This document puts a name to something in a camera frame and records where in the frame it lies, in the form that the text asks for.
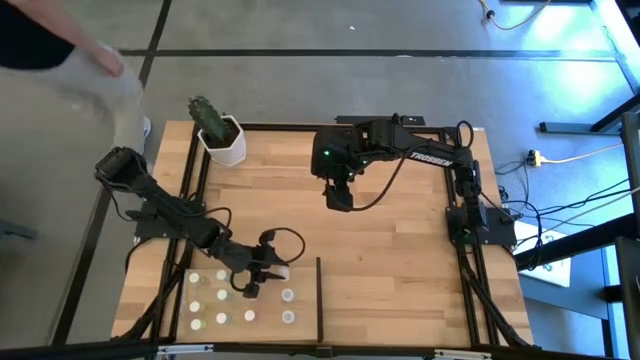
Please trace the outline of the white hexagonal plant pot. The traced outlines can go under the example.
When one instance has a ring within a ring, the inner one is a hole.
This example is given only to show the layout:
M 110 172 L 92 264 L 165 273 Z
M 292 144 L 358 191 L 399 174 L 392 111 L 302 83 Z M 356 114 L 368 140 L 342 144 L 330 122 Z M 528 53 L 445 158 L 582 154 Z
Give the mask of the white hexagonal plant pot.
M 246 159 L 247 144 L 244 130 L 233 115 L 223 115 L 222 120 L 235 129 L 236 136 L 229 146 L 211 147 L 212 141 L 208 139 L 203 130 L 199 130 L 197 137 L 204 146 L 205 152 L 211 159 L 223 166 L 233 167 Z

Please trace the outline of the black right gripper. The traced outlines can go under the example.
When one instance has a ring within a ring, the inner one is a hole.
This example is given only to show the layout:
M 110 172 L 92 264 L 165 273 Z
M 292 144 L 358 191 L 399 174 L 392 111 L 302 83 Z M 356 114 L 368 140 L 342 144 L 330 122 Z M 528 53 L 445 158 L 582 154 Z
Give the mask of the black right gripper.
M 311 174 L 324 180 L 351 181 L 372 162 L 370 156 L 363 152 L 363 144 L 361 126 L 318 130 L 313 138 Z M 353 210 L 353 195 L 346 182 L 326 182 L 324 196 L 328 209 L 341 212 Z

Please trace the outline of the person's forearm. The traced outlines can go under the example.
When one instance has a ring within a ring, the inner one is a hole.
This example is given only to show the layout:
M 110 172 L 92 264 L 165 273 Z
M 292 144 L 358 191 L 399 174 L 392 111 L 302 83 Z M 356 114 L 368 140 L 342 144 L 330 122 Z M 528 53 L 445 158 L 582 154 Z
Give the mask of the person's forearm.
M 98 58 L 105 49 L 90 38 L 57 0 L 5 0 L 52 34 Z

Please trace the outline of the person's hand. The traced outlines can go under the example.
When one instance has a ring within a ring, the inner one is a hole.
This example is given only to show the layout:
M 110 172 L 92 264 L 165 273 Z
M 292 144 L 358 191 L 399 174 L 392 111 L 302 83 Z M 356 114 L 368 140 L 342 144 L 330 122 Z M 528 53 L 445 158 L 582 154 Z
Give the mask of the person's hand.
M 111 77 L 117 78 L 124 72 L 124 63 L 117 51 L 98 44 L 92 51 L 93 60 L 101 66 Z

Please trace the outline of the green cactus plant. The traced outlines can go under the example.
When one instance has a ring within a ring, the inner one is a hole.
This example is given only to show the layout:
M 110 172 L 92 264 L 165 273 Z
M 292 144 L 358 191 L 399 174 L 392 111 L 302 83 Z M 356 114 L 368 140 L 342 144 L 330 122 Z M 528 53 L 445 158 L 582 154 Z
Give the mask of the green cactus plant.
M 211 147 L 228 147 L 230 145 L 231 130 L 206 97 L 197 95 L 190 98 L 188 112 L 192 120 L 211 140 Z

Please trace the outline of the silver aluminium bracket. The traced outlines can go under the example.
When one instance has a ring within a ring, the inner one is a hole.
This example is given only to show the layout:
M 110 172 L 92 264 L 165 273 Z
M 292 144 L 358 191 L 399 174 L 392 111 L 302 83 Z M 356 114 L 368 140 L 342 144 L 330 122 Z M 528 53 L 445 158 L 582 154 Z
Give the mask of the silver aluminium bracket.
M 158 356 L 177 356 L 182 354 L 199 354 L 212 352 L 214 350 L 213 344 L 172 344 L 163 345 L 158 347 Z
M 454 350 L 435 349 L 432 360 L 493 360 L 491 353 Z

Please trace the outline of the black shelf post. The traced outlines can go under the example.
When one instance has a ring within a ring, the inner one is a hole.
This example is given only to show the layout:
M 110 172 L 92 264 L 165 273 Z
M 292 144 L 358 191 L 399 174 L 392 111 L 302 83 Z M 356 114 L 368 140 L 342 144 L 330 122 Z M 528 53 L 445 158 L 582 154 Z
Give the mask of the black shelf post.
M 324 312 L 323 312 L 323 287 L 322 287 L 322 264 L 321 258 L 315 258 L 316 268 L 316 341 L 324 341 Z

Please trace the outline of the person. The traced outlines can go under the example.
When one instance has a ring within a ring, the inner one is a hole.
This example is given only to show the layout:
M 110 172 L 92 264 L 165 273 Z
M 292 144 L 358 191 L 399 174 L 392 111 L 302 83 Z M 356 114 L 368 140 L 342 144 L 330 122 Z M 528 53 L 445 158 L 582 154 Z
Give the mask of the person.
M 147 140 L 143 138 L 143 119 L 147 117 L 143 85 L 118 54 L 124 63 L 124 72 L 114 78 L 91 54 L 0 0 L 0 71 L 30 78 L 77 104 L 85 104 L 97 119 L 111 123 L 114 147 L 128 147 L 143 154 Z

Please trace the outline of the black desk leg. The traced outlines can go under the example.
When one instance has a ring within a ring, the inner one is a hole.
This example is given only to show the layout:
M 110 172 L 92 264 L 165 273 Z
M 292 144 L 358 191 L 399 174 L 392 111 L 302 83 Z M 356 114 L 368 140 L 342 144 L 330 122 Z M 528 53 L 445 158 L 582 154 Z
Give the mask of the black desk leg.
M 621 129 L 621 116 L 640 105 L 640 93 L 632 96 L 595 123 L 541 122 L 542 133 L 616 136 Z

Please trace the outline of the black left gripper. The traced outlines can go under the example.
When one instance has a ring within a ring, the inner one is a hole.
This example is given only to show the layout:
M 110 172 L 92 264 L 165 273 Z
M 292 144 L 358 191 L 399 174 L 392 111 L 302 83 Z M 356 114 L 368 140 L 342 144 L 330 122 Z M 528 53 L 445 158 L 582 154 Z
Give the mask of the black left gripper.
M 271 245 L 275 239 L 275 230 L 265 230 L 259 237 L 259 244 L 247 246 L 231 240 L 214 242 L 214 257 L 221 261 L 232 272 L 242 272 L 251 265 L 287 265 Z M 284 280 L 285 277 L 269 271 L 252 271 L 249 282 L 243 289 L 243 296 L 248 299 L 258 297 L 260 285 L 268 280 Z

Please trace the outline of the black metal beam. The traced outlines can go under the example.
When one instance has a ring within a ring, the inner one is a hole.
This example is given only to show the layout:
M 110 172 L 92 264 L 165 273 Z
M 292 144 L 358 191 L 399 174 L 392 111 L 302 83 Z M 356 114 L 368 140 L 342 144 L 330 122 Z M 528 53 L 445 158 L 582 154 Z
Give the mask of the black metal beam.
M 570 258 L 613 245 L 618 238 L 640 239 L 640 215 L 618 217 L 601 225 L 565 236 L 515 256 L 518 271 Z

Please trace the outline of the white paper sheet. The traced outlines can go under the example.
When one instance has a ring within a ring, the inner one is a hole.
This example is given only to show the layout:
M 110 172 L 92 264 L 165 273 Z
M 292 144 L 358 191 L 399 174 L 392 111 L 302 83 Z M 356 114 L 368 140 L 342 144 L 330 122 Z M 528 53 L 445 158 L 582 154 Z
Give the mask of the white paper sheet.
M 524 240 L 530 236 L 537 234 L 537 227 L 524 222 L 516 221 L 514 224 L 515 235 L 518 241 Z M 528 240 L 524 244 L 517 244 L 513 253 L 519 254 L 534 247 L 536 238 Z M 559 287 L 568 288 L 570 286 L 571 259 L 567 258 L 551 262 L 544 265 L 538 265 L 534 270 L 522 270 L 520 275 L 528 278 L 537 279 Z

